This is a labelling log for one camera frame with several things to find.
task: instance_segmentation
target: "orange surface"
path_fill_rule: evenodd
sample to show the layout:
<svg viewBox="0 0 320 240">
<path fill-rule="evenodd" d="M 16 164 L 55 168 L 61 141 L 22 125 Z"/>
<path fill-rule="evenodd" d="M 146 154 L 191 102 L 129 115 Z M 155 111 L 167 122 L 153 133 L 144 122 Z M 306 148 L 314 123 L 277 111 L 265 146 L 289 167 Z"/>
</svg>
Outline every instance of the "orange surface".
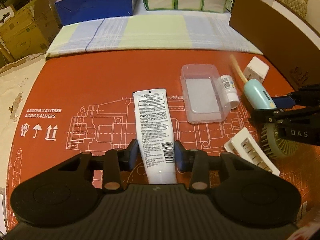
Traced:
<svg viewBox="0 0 320 240">
<path fill-rule="evenodd" d="M 234 53 L 244 68 L 254 55 Z M 9 206 L 12 190 L 38 173 L 80 153 L 102 155 L 111 148 L 126 147 L 136 137 L 132 93 L 165 88 L 175 139 L 186 148 L 201 148 L 209 155 L 219 155 L 223 144 L 247 127 L 245 99 L 222 123 L 190 124 L 186 121 L 180 71 L 185 64 L 213 64 L 220 75 L 230 74 L 230 52 L 201 50 L 130 50 L 81 54 L 50 59 L 39 74 L 25 103 L 12 144 L 7 176 L 7 221 L 12 229 L 17 221 Z M 292 91 L 281 74 L 270 66 L 263 85 L 271 96 Z M 236 80 L 238 92 L 242 88 Z M 30 109 L 43 109 L 33 112 Z M 25 136 L 20 128 L 30 125 Z M 41 130 L 33 130 L 36 125 Z M 294 157 L 276 162 L 281 177 L 301 192 L 308 209 L 318 198 L 320 181 L 318 153 L 315 147 L 302 145 Z M 101 172 L 93 184 L 101 187 Z M 177 172 L 178 182 L 188 183 L 190 174 Z M 123 183 L 146 183 L 141 159 L 133 172 L 123 172 Z M 212 186 L 219 183 L 217 172 L 211 174 Z"/>
</svg>

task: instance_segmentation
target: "transparent plastic container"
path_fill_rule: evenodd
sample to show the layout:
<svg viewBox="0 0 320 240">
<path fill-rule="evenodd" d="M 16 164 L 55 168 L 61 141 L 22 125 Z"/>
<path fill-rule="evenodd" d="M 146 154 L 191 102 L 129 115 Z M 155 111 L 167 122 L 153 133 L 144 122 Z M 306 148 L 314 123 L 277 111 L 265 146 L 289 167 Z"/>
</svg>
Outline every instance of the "transparent plastic container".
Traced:
<svg viewBox="0 0 320 240">
<path fill-rule="evenodd" d="M 231 107 L 214 65 L 184 65 L 180 80 L 188 122 L 225 120 Z"/>
</svg>

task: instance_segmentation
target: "white tube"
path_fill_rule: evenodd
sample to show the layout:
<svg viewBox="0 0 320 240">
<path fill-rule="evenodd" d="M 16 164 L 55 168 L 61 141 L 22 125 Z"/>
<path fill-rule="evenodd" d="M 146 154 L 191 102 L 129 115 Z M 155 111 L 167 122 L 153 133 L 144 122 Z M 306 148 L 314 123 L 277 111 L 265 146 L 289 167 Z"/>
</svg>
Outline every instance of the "white tube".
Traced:
<svg viewBox="0 0 320 240">
<path fill-rule="evenodd" d="M 133 93 L 137 139 L 149 184 L 177 183 L 173 129 L 165 89 Z"/>
</svg>

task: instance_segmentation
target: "bottle cap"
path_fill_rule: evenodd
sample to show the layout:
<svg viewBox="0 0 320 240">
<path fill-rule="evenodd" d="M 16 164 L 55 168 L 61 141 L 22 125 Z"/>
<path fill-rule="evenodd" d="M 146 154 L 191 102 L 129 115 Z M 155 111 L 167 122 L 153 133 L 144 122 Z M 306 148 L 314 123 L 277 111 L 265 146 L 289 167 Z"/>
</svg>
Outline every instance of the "bottle cap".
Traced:
<svg viewBox="0 0 320 240">
<path fill-rule="evenodd" d="M 227 93 L 227 96 L 230 102 L 231 109 L 236 108 L 240 103 L 238 95 L 236 93 Z"/>
<path fill-rule="evenodd" d="M 177 184 L 176 173 L 159 172 L 148 177 L 149 184 Z"/>
</svg>

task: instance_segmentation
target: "brown cardboard box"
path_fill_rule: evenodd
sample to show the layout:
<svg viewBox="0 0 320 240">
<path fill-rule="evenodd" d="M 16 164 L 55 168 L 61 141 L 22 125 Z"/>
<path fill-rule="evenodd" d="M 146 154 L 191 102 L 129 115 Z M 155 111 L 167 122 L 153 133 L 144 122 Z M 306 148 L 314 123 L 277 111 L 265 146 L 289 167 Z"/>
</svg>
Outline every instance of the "brown cardboard box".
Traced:
<svg viewBox="0 0 320 240">
<path fill-rule="evenodd" d="M 320 83 L 320 34 L 278 0 L 236 0 L 229 25 L 260 49 L 295 90 Z"/>
<path fill-rule="evenodd" d="M 16 60 L 45 52 L 58 32 L 48 0 L 33 0 L 0 27 L 0 37 Z"/>
</svg>

